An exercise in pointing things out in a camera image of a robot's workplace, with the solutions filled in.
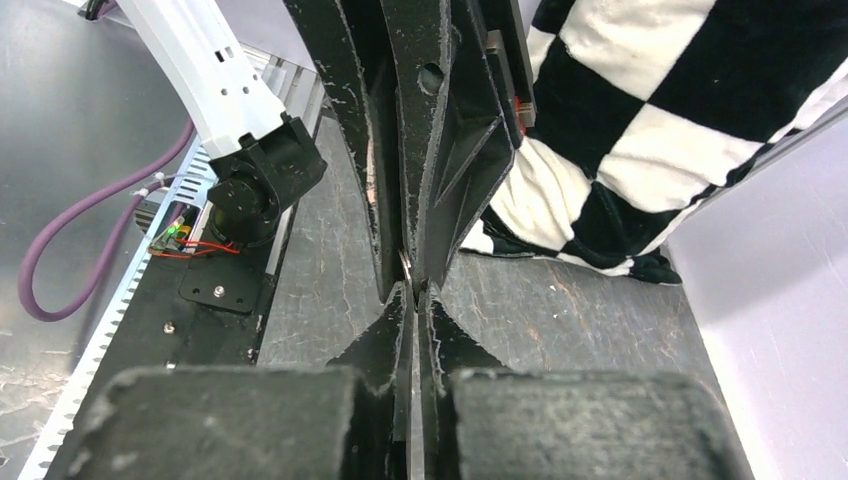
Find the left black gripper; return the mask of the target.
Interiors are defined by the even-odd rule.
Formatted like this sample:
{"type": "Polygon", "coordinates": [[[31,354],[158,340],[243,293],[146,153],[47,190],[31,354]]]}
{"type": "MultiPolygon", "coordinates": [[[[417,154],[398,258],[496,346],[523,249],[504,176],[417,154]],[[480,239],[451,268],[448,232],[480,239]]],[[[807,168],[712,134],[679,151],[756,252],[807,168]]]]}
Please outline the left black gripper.
{"type": "Polygon", "coordinates": [[[413,290],[442,285],[503,180],[514,146],[535,125],[519,2],[302,0],[285,6],[358,179],[381,300],[403,278],[401,212],[413,290]]]}

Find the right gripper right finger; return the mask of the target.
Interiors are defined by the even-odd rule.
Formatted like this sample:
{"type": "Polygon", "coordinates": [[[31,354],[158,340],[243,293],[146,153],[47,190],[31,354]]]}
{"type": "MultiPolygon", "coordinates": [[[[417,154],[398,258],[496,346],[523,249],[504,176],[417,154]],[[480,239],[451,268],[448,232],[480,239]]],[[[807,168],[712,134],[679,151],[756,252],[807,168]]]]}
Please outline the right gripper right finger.
{"type": "Polygon", "coordinates": [[[720,403],[673,372],[522,372],[418,297],[429,479],[748,479],[720,403]]]}

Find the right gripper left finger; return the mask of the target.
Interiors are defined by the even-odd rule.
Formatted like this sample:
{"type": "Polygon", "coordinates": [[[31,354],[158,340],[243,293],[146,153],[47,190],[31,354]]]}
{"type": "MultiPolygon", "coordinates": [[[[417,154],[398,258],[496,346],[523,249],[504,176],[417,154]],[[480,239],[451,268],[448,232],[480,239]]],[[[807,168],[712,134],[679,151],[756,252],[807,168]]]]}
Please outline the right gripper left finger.
{"type": "Polygon", "coordinates": [[[409,286],[322,368],[135,368],[94,400],[66,479],[405,479],[409,286]]]}

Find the metal key holder red handle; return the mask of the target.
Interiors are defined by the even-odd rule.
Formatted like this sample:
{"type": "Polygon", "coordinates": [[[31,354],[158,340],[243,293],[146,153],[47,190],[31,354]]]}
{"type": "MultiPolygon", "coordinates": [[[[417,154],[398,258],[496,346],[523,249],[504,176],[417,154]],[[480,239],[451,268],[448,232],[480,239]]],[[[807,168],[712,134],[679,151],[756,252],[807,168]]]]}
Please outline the metal key holder red handle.
{"type": "Polygon", "coordinates": [[[406,283],[411,284],[412,283],[412,276],[411,276],[410,260],[409,260],[407,254],[404,251],[399,252],[399,259],[400,259],[400,264],[401,264],[401,269],[402,269],[404,281],[406,283]]]}

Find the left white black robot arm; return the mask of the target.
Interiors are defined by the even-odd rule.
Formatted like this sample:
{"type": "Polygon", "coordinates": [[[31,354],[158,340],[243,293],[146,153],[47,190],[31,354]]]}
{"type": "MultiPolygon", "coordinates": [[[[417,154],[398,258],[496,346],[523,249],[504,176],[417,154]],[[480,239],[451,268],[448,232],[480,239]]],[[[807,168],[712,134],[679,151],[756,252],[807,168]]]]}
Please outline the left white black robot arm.
{"type": "MultiPolygon", "coordinates": [[[[210,154],[211,201],[276,220],[325,169],[214,1],[123,1],[210,154]]],[[[289,1],[359,177],[378,289],[440,289],[536,117],[517,1],[289,1]]]]}

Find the black white checkered cloth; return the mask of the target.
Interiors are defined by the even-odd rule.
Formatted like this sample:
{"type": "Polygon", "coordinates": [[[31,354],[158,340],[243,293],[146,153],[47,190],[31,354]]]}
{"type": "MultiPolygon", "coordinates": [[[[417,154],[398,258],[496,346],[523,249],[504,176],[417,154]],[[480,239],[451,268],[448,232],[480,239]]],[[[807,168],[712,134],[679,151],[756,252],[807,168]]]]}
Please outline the black white checkered cloth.
{"type": "Polygon", "coordinates": [[[704,201],[847,95],[843,1],[541,1],[536,120],[462,248],[677,285],[704,201]]]}

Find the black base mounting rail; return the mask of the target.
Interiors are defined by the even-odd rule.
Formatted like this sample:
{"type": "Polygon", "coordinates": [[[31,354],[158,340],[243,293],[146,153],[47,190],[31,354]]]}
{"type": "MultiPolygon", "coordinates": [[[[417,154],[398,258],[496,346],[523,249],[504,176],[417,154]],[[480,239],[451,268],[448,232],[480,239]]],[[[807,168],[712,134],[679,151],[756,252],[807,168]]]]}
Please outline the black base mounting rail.
{"type": "Polygon", "coordinates": [[[283,214],[273,242],[239,254],[177,260],[141,250],[67,381],[20,478],[59,478],[78,443],[76,418],[125,369],[255,364],[294,212],[283,214]]]}

